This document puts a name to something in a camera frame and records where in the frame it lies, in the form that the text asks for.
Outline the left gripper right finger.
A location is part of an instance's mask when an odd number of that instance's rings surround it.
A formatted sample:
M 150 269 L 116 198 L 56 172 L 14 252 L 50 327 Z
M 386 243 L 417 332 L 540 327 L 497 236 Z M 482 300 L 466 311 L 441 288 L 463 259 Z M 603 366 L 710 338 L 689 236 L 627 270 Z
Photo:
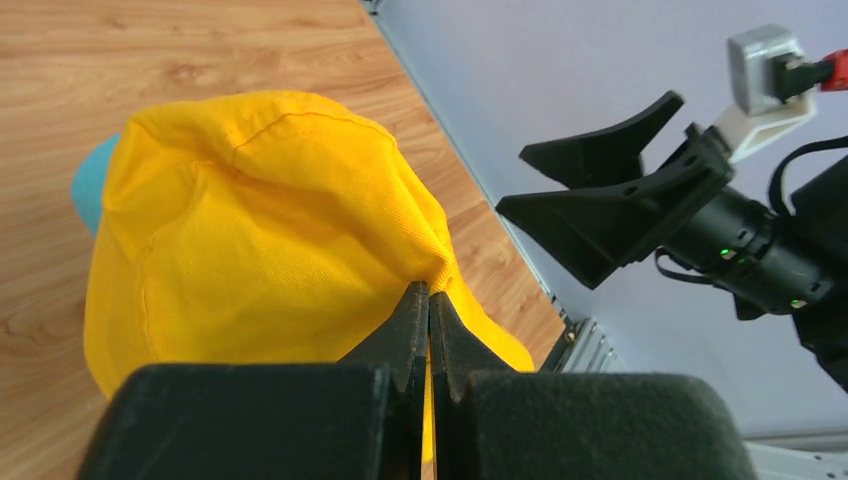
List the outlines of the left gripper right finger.
M 440 479 L 752 479 L 731 415 L 672 374 L 521 373 L 429 302 Z

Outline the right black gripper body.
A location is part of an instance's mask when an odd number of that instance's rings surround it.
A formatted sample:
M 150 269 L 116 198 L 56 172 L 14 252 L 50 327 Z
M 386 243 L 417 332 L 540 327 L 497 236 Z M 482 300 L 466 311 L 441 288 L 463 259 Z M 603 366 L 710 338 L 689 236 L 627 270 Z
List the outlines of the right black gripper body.
M 805 232 L 784 201 L 783 176 L 803 155 L 832 150 L 832 139 L 803 145 L 777 166 L 769 203 L 724 187 L 655 252 L 678 265 L 658 272 L 732 295 L 739 316 L 798 315 L 835 301 L 835 257 Z

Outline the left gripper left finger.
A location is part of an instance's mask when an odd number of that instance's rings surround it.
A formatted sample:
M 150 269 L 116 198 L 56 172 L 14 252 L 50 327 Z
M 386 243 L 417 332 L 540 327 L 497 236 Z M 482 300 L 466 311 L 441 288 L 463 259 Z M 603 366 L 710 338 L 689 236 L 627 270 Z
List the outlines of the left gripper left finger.
M 154 364 L 100 420 L 82 479 L 416 479 L 429 295 L 333 363 Z

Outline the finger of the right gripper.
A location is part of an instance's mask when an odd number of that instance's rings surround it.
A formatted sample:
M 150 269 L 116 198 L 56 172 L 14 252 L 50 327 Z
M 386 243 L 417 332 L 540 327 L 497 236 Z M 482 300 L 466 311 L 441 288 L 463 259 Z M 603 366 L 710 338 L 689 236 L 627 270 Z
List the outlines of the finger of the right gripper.
M 596 289 L 669 240 L 733 175 L 715 152 L 687 153 L 621 184 L 506 196 L 496 211 L 582 285 Z
M 684 99 L 668 91 L 636 115 L 581 135 L 524 146 L 519 158 L 569 189 L 616 185 L 644 176 L 641 154 Z

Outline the yellow bucket hat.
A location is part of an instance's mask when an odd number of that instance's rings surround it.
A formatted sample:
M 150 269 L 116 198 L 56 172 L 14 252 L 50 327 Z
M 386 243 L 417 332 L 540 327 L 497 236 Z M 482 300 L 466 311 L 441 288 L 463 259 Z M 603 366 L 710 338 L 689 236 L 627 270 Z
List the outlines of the yellow bucket hat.
M 148 365 L 333 363 L 415 282 L 509 367 L 532 369 L 467 286 L 442 207 L 383 127 L 297 92 L 152 107 L 129 121 L 105 181 L 86 361 L 111 401 Z M 424 402 L 422 463 L 435 460 L 429 314 Z

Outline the teal bucket hat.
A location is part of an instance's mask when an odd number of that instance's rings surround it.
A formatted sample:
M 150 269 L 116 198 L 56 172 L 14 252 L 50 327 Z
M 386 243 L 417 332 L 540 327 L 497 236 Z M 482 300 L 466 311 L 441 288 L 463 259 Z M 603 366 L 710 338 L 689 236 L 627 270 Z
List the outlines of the teal bucket hat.
M 113 152 L 120 140 L 115 134 L 98 145 L 76 170 L 70 195 L 72 205 L 88 232 L 95 236 L 102 216 L 102 193 Z

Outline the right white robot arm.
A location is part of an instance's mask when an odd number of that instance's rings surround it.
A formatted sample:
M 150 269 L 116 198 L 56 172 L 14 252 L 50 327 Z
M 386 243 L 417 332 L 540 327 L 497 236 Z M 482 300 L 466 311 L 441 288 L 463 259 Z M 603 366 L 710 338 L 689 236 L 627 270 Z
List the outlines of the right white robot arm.
M 683 106 L 669 91 L 642 112 L 594 132 L 529 144 L 520 158 L 560 189 L 509 195 L 497 212 L 588 288 L 616 270 L 668 259 L 667 278 L 730 293 L 736 316 L 792 318 L 801 345 L 847 383 L 847 256 L 804 234 L 778 186 L 770 201 L 730 185 L 730 148 L 715 127 L 691 124 L 646 174 L 642 152 Z

